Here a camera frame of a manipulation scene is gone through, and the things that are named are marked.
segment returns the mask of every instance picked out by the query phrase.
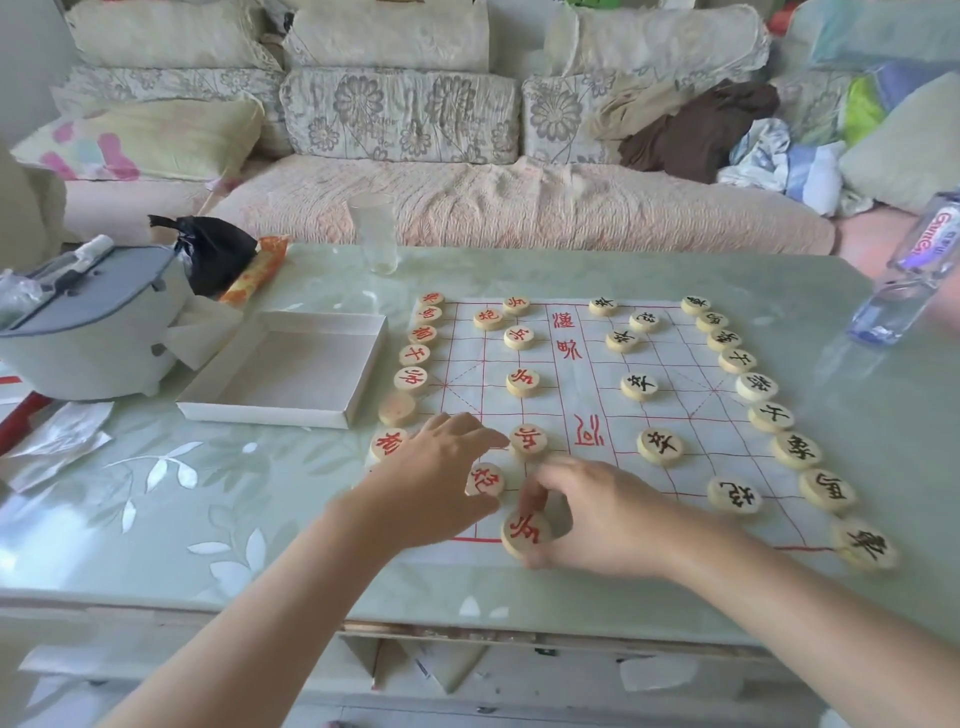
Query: brown cloth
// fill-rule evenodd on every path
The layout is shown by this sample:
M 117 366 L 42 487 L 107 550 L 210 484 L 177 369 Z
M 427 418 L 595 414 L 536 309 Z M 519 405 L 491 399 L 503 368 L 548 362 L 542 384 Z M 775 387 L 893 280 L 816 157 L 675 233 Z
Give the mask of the brown cloth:
M 773 116 L 779 105 L 780 96 L 769 84 L 722 81 L 684 104 L 676 116 L 665 114 L 624 139 L 620 164 L 713 184 L 751 125 Z

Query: person's right hand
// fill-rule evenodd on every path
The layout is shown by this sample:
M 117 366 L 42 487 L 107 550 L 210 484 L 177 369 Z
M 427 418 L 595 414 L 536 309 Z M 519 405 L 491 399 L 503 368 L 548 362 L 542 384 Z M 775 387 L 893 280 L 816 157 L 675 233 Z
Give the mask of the person's right hand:
M 566 496 L 573 528 L 534 546 L 524 556 L 532 569 L 571 567 L 608 576 L 670 578 L 675 559 L 688 552 L 685 546 L 697 541 L 701 529 L 717 524 L 710 514 L 680 504 L 635 475 L 569 455 L 547 458 L 527 477 L 520 512 L 542 510 L 548 491 Z

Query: orange package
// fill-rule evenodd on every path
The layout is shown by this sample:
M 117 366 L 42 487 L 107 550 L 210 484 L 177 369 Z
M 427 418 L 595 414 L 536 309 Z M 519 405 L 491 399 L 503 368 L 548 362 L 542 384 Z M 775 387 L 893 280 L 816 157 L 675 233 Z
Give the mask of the orange package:
M 221 303 L 241 308 L 256 293 L 257 289 L 270 281 L 283 265 L 290 245 L 290 235 L 268 235 L 258 241 L 256 255 L 247 270 L 233 282 L 227 293 L 220 297 Z

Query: bottle label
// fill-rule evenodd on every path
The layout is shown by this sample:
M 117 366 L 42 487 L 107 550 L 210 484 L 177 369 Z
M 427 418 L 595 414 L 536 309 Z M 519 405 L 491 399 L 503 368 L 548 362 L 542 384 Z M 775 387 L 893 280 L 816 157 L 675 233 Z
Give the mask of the bottle label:
M 960 210 L 943 207 L 930 220 L 900 265 L 904 268 L 923 268 L 948 253 L 958 237 Z

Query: plastic water bottle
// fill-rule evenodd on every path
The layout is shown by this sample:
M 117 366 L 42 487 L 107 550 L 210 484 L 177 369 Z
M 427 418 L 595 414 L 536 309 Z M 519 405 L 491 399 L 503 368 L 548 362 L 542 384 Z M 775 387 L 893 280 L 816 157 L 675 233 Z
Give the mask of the plastic water bottle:
M 960 261 L 960 187 L 938 192 L 903 238 L 874 295 L 853 316 L 848 333 L 870 344 L 896 344 L 924 312 Z

